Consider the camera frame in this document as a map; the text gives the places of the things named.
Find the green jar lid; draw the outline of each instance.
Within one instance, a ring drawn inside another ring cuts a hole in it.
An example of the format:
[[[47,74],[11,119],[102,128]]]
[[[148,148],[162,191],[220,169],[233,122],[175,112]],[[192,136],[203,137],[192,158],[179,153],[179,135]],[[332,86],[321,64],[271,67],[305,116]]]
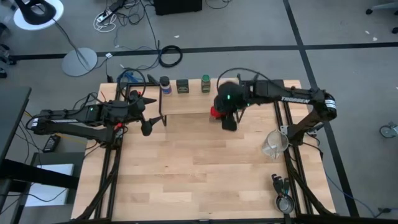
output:
[[[209,76],[209,75],[203,75],[203,76],[201,77],[201,79],[202,79],[202,81],[204,81],[204,82],[208,82],[208,81],[210,81],[210,76]]]

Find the white lamp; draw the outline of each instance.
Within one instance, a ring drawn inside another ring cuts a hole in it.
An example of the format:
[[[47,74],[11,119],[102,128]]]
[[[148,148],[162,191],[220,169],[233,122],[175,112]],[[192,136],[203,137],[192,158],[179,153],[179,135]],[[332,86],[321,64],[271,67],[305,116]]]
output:
[[[61,31],[61,33],[64,34],[63,29],[59,26],[58,22],[56,22],[63,15],[62,2],[60,0],[45,0],[45,1],[51,4],[56,10],[54,17],[51,20],[39,25],[30,24],[25,20],[22,11],[18,9],[14,14],[15,24],[19,28],[24,30],[41,30],[55,24],[58,27],[58,29]],[[72,42],[70,42],[70,44],[74,49],[77,49],[77,51],[72,50],[71,52],[67,53],[67,55],[63,58],[62,61],[63,72],[65,72],[69,76],[79,77],[92,71],[92,69],[95,68],[95,65],[97,64],[98,61],[96,52],[86,47],[77,48],[75,44]]]

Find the black desk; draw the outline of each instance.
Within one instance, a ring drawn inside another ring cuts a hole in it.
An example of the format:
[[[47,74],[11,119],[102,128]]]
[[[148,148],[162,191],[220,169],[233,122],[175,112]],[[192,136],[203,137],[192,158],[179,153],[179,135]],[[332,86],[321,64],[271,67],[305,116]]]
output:
[[[6,159],[11,141],[25,111],[31,89],[0,89],[0,210],[8,192],[24,193],[31,182],[76,189],[79,178]]]

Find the wooden table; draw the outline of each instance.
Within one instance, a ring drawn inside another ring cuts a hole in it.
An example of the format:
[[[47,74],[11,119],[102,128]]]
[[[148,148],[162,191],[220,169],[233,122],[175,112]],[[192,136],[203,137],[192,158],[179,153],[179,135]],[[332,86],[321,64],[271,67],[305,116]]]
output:
[[[178,95],[173,86],[173,95],[162,97],[166,127],[158,122],[152,134],[144,137],[139,123],[128,125],[112,220],[283,217],[274,207],[276,193],[271,175],[287,177],[284,156],[273,161],[261,152],[268,133],[277,129],[274,105],[250,106],[238,130],[225,131],[220,123],[209,122],[215,81],[212,80],[213,90],[206,97],[199,93],[198,83],[190,80],[189,94]],[[300,88],[298,80],[284,83]],[[116,84],[101,84],[99,90],[107,100],[113,99]],[[147,87],[145,97],[159,99],[159,87]],[[295,123],[308,114],[305,105],[291,103],[290,110]],[[159,102],[147,105],[144,115],[147,119],[158,116]],[[304,141],[316,144],[308,136]],[[319,152],[305,145],[300,146],[300,152],[308,186],[324,206],[334,212]],[[103,159],[104,149],[96,150],[85,159],[72,218],[84,211],[98,190]],[[305,213],[303,200],[300,203]],[[104,196],[103,217],[107,204],[108,194]]]

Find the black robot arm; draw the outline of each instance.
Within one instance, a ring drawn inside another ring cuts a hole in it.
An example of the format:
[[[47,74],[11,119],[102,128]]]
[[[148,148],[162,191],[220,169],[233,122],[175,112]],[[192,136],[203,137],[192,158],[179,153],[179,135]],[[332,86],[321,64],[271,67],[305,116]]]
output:
[[[253,104],[261,105],[275,101],[286,101],[312,105],[312,111],[298,124],[282,127],[289,143],[297,146],[303,144],[304,134],[318,123],[336,118],[335,99],[325,90],[304,90],[294,86],[286,88],[272,80],[226,82],[219,86],[214,108],[223,114],[223,129],[235,131],[237,128],[234,114]]]
[[[150,135],[152,126],[161,117],[146,121],[142,113],[146,104],[155,101],[142,97],[137,91],[132,91],[128,101],[101,102],[97,105],[83,106],[78,110],[42,110],[40,114],[33,117],[31,130],[39,135],[63,133],[94,139],[100,144],[112,145],[122,125],[130,122],[140,121],[143,135]],[[105,128],[95,129],[75,125],[77,123]]]

